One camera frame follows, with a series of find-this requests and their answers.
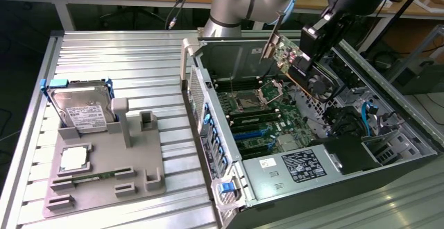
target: gray floor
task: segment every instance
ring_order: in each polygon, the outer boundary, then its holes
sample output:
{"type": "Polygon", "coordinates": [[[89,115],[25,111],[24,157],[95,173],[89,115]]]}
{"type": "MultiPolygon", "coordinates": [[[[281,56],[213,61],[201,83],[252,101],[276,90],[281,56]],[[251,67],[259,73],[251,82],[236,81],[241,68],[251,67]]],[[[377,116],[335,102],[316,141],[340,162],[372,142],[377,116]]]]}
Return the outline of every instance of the gray floor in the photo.
{"type": "MultiPolygon", "coordinates": [[[[99,17],[113,13],[116,6],[69,5],[77,30],[132,30],[132,14],[100,21],[99,17]]],[[[167,17],[169,8],[159,9],[159,16],[167,17]]],[[[203,27],[209,10],[184,9],[175,26],[177,30],[195,30],[203,27]]],[[[0,1],[0,91],[3,94],[0,109],[0,129],[5,125],[0,139],[21,129],[31,92],[36,84],[41,59],[49,33],[61,30],[56,9],[52,4],[0,1]]],[[[301,29],[305,23],[315,22],[317,15],[293,14],[281,29],[301,29]]],[[[163,30],[164,23],[143,15],[137,17],[139,30],[163,30]]],[[[243,29],[251,29],[252,22],[243,22],[243,29]]],[[[367,33],[365,25],[357,24],[348,32],[347,40],[357,43],[367,33]]],[[[0,141],[0,150],[13,153],[19,134],[0,141]]],[[[0,155],[0,190],[8,173],[11,157],[0,155]]]]}

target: metal bracket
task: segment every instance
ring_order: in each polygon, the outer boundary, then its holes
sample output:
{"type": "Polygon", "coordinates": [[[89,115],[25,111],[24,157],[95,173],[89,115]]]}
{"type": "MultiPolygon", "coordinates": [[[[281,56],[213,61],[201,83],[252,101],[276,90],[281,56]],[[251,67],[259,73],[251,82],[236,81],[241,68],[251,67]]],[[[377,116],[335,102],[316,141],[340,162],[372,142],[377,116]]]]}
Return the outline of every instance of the metal bracket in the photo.
{"type": "Polygon", "coordinates": [[[272,81],[267,82],[267,83],[265,83],[265,84],[257,89],[257,93],[259,93],[259,99],[260,99],[261,102],[267,105],[268,103],[271,103],[273,100],[276,100],[279,97],[283,96],[283,94],[284,94],[284,92],[283,92],[283,86],[276,82],[276,80],[272,80],[272,81]],[[277,88],[279,95],[277,95],[273,99],[267,100],[261,88],[263,88],[264,86],[267,86],[269,83],[272,83],[273,86],[277,88]]]}
{"type": "Polygon", "coordinates": [[[181,43],[180,50],[180,88],[184,90],[184,81],[187,80],[187,58],[196,56],[197,50],[200,49],[199,39],[196,37],[185,38],[181,43]]]}
{"type": "Polygon", "coordinates": [[[276,44],[279,43],[280,36],[279,36],[277,31],[280,29],[280,25],[283,23],[285,13],[280,11],[280,12],[277,12],[277,15],[279,15],[277,22],[276,22],[275,28],[271,32],[268,41],[267,41],[265,46],[264,46],[261,59],[263,58],[267,59],[267,58],[272,57],[272,55],[275,53],[275,49],[276,49],[276,44]]]}

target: blue drive bracket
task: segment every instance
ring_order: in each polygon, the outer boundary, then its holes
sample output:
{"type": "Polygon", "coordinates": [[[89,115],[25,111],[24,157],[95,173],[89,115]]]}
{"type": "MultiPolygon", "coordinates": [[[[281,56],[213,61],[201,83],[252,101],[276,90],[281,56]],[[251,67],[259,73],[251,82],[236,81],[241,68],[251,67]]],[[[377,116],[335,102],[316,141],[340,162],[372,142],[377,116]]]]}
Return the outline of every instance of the blue drive bracket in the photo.
{"type": "Polygon", "coordinates": [[[105,84],[107,84],[107,87],[108,87],[111,99],[113,99],[115,98],[115,96],[113,96],[113,86],[112,86],[112,80],[109,78],[105,79],[105,84]]]}
{"type": "Polygon", "coordinates": [[[48,91],[47,91],[47,79],[40,80],[40,91],[43,95],[47,97],[48,102],[51,102],[49,96],[48,96],[48,91]]]}
{"type": "Polygon", "coordinates": [[[63,88],[68,87],[68,79],[52,79],[49,81],[49,88],[63,88]]]}

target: green circuit board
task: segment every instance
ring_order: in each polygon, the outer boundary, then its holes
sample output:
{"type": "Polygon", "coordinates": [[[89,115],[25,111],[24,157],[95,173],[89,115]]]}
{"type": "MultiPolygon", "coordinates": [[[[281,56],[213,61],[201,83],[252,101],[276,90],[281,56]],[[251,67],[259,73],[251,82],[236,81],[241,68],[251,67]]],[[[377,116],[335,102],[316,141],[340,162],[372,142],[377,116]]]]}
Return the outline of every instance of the green circuit board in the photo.
{"type": "Polygon", "coordinates": [[[276,45],[273,59],[276,60],[277,66],[283,73],[288,72],[295,58],[301,56],[301,54],[303,51],[299,49],[299,46],[281,35],[276,45]]]}
{"type": "Polygon", "coordinates": [[[272,78],[264,79],[260,91],[217,93],[243,159],[303,148],[315,139],[293,102],[292,95],[296,93],[288,91],[281,82],[276,81],[280,84],[276,87],[271,81],[272,78]],[[243,135],[255,133],[261,136],[243,139],[243,135]]]}

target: white sticker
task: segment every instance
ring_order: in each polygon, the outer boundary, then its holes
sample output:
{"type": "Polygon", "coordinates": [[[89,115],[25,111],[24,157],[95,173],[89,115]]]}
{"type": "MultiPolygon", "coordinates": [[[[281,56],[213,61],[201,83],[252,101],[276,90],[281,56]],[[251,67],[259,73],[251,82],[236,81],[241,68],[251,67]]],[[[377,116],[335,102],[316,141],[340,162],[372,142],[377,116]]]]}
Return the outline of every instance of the white sticker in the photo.
{"type": "Polygon", "coordinates": [[[276,161],[273,158],[260,160],[259,163],[261,165],[261,168],[268,168],[268,167],[276,166],[276,161]]]}
{"type": "Polygon", "coordinates": [[[67,112],[77,129],[103,128],[107,126],[100,105],[67,108],[67,112]]]}
{"type": "Polygon", "coordinates": [[[253,49],[251,50],[251,53],[252,53],[252,54],[261,54],[261,52],[263,52],[263,48],[253,48],[253,49]]]}

